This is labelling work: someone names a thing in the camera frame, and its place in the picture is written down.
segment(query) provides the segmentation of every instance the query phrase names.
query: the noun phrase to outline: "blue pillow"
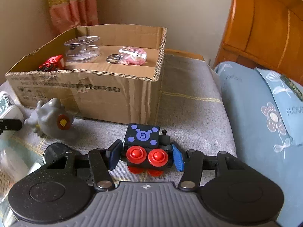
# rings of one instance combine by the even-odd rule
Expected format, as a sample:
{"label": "blue pillow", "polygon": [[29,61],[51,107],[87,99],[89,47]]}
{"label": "blue pillow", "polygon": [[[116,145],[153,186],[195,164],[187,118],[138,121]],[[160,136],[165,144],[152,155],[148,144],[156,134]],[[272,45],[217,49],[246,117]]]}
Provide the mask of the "blue pillow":
{"label": "blue pillow", "polygon": [[290,145],[272,91],[258,71],[223,62],[216,72],[238,158],[281,187],[285,200],[277,222],[297,227],[303,221],[303,146]]}
{"label": "blue pillow", "polygon": [[303,145],[303,102],[280,79],[279,73],[259,68],[256,70],[272,91],[286,130],[293,140],[292,145]]}

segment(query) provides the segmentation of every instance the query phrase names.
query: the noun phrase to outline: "pink figurine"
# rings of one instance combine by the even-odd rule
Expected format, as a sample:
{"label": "pink figurine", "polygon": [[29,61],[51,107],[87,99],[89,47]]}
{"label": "pink figurine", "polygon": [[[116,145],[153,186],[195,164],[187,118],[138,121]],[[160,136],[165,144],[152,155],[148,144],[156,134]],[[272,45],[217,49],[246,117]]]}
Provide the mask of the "pink figurine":
{"label": "pink figurine", "polygon": [[147,58],[146,52],[141,48],[123,47],[119,50],[119,53],[122,57],[119,63],[124,65],[142,65]]}

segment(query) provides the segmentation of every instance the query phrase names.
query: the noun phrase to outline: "wooden furniture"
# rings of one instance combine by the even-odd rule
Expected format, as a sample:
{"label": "wooden furniture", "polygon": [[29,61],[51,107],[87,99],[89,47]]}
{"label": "wooden furniture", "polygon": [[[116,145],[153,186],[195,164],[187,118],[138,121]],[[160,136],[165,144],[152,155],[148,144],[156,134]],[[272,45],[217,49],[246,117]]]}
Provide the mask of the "wooden furniture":
{"label": "wooden furniture", "polygon": [[233,0],[214,66],[226,60],[303,84],[303,1]]}

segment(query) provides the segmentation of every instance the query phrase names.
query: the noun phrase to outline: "pink curtain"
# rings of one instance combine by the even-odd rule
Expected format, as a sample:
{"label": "pink curtain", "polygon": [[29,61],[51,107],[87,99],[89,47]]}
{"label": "pink curtain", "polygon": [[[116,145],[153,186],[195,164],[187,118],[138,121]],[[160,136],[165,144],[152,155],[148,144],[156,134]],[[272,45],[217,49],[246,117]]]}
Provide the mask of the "pink curtain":
{"label": "pink curtain", "polygon": [[47,0],[59,33],[76,26],[98,25],[97,0]]}

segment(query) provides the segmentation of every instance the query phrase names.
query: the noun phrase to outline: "red sticker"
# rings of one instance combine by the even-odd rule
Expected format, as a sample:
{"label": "red sticker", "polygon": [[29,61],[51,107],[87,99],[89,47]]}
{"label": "red sticker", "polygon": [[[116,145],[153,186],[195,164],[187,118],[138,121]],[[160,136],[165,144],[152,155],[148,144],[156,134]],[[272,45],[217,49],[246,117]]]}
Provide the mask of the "red sticker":
{"label": "red sticker", "polygon": [[71,122],[65,114],[61,114],[57,119],[57,126],[60,130],[68,130],[71,127]]}

